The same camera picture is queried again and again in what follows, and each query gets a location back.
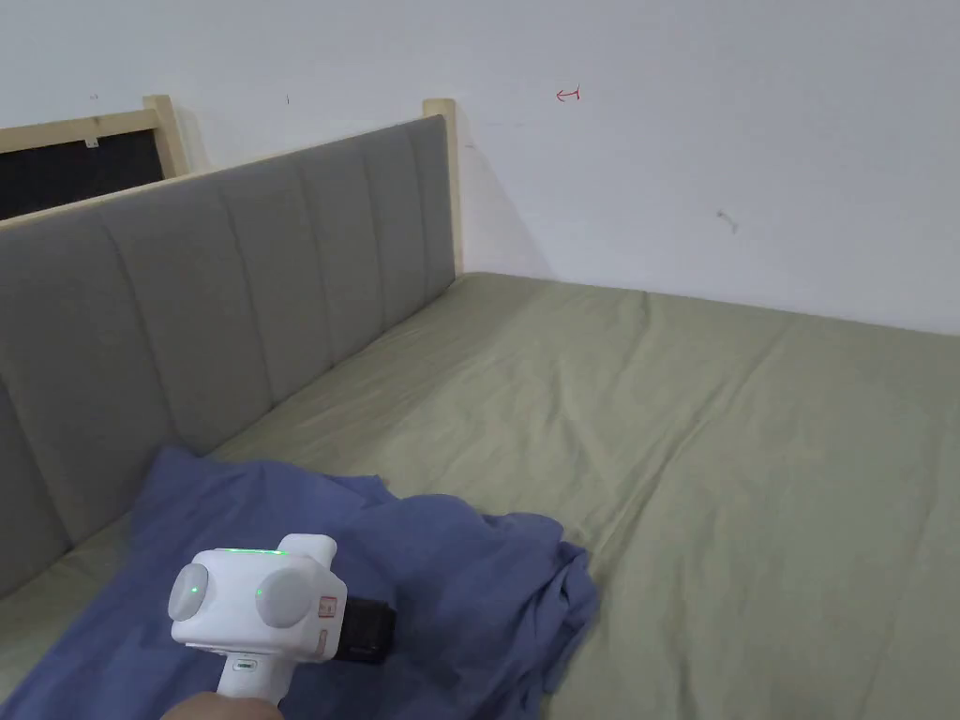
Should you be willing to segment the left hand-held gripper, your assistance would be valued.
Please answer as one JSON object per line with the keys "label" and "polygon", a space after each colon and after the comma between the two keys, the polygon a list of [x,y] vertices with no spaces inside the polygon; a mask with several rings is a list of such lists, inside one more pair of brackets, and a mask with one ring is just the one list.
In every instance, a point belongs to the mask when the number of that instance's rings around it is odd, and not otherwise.
{"label": "left hand-held gripper", "polygon": [[385,663],[397,614],[348,593],[332,570],[337,551],[328,535],[287,534],[276,549],[198,553],[172,585],[172,639],[225,657],[218,694],[273,705],[299,665]]}

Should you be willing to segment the person's left hand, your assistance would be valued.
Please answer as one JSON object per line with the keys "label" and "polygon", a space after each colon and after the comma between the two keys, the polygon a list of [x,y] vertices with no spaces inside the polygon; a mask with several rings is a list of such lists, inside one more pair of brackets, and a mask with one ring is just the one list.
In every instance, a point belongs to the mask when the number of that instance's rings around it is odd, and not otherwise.
{"label": "person's left hand", "polygon": [[203,692],[166,711],[161,720],[282,720],[278,707],[265,699],[227,697]]}

